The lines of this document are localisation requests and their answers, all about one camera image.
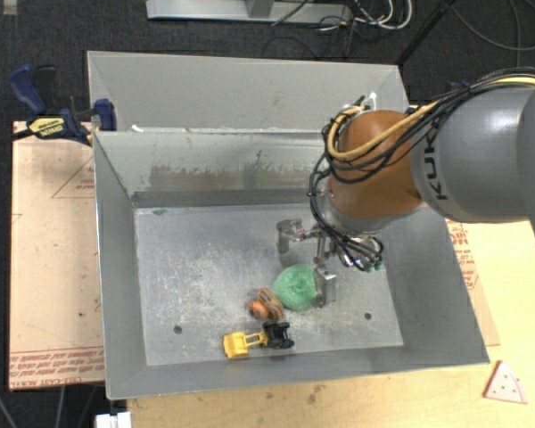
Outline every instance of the cable bundle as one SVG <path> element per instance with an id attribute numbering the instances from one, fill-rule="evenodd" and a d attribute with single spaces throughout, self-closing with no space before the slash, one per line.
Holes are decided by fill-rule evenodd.
<path id="1" fill-rule="evenodd" d="M 355 266 L 365 271 L 369 271 L 373 267 L 380 267 L 383 260 L 383 244 L 375 236 L 372 236 L 371 239 L 376 244 L 372 248 L 364 245 L 358 238 L 350 237 L 332 226 L 319 209 L 317 199 L 324 194 L 319 189 L 319 183 L 330 175 L 345 184 L 365 182 L 382 169 L 402 160 L 420 141 L 430 136 L 430 132 L 437 131 L 448 116 L 461 104 L 476 95 L 511 86 L 535 87 L 535 68 L 498 70 L 479 78 L 471 85 L 462 83 L 459 89 L 433 97 L 430 103 L 411 111 L 404 119 L 388 130 L 347 152 L 340 152 L 337 149 L 339 137 L 355 117 L 361 112 L 368 111 L 368 107 L 361 106 L 363 99 L 359 99 L 331 119 L 330 123 L 322 130 L 325 150 L 309 177 L 308 195 L 314 219 L 335 245 L 342 250 L 342 263 L 344 265 Z M 380 143 L 401 129 L 404 131 L 388 149 L 376 153 L 376 148 Z M 393 159 L 394 153 L 410 140 L 413 140 L 410 148 Z M 354 170 L 359 171 L 361 175 L 356 178 L 345 178 L 342 175 L 343 171 Z"/>

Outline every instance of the triangle sticker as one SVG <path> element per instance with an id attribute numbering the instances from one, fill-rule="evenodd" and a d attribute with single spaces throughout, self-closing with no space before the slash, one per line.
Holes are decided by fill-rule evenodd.
<path id="1" fill-rule="evenodd" d="M 488 383 L 484 398 L 512 403 L 527 404 L 527 397 L 521 381 L 504 361 L 499 361 Z"/>

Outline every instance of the white cable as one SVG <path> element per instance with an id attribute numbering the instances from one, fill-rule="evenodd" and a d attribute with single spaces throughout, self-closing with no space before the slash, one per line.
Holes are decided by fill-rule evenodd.
<path id="1" fill-rule="evenodd" d="M 388 23 L 386 23 L 387 21 L 389 21 L 391 19 L 391 15 L 393 13 L 393 3 L 392 3 L 392 0 L 389 0 L 389 5 L 391 7 L 391 14 L 389 14 L 389 17 L 386 18 L 386 19 L 379 19 L 379 20 L 376 20 L 376 19 L 373 19 L 372 17 L 370 17 L 370 15 L 364 10 L 364 8 L 359 5 L 358 6 L 358 9 L 363 13 L 365 14 L 365 16 L 367 17 L 367 19 L 364 19 L 364 18 L 355 18 L 355 21 L 356 22 L 360 22 L 360 23 L 363 23 L 363 24 L 372 24 L 372 25 L 377 25 L 378 27 L 382 28 L 382 29 L 387 29 L 387 30 L 400 30 L 400 29 L 403 29 L 405 28 L 408 23 L 410 22 L 410 20 L 412 19 L 412 11 L 413 11 L 413 7 L 412 7 L 412 0 L 405 0 L 406 2 L 406 7 L 407 7 L 407 17 L 405 18 L 405 20 L 403 20 L 400 24 L 398 25 L 389 25 Z"/>
<path id="2" fill-rule="evenodd" d="M 366 12 L 365 8 L 363 8 L 363 7 L 361 6 L 361 4 L 358 2 L 358 0 L 354 0 L 354 1 L 355 1 L 355 3 L 357 4 L 358 9 L 359 9 L 363 14 L 365 14 L 366 18 L 370 21 L 370 22 L 369 22 L 369 21 L 365 21 L 365 20 L 363 20 L 363 21 L 365 21 L 365 23 L 373 23 L 373 24 L 375 24 L 375 23 L 377 23 L 377 22 L 379 21 L 379 20 L 375 19 L 374 17 L 372 17 L 368 12 Z"/>
<path id="3" fill-rule="evenodd" d="M 392 0 L 387 1 L 389 2 L 389 15 L 386 16 L 386 18 L 384 18 L 383 20 L 381 20 L 381 25 L 390 21 L 392 19 L 392 15 L 394 14 L 394 3 L 392 2 Z"/>

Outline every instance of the metal stand base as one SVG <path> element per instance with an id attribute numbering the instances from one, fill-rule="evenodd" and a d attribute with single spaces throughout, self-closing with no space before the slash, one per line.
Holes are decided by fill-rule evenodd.
<path id="1" fill-rule="evenodd" d="M 148 19 L 275 22 L 298 3 L 274 2 L 266 17 L 250 16 L 246 0 L 147 0 Z M 348 19 L 350 10 L 342 4 L 305 4 L 286 22 L 317 24 L 327 16 Z"/>

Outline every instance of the cardboard sheet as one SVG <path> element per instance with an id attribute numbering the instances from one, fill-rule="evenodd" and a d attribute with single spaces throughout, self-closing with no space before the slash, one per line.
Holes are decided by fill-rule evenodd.
<path id="1" fill-rule="evenodd" d="M 9 387 L 104 379 L 93 151 L 13 145 Z"/>

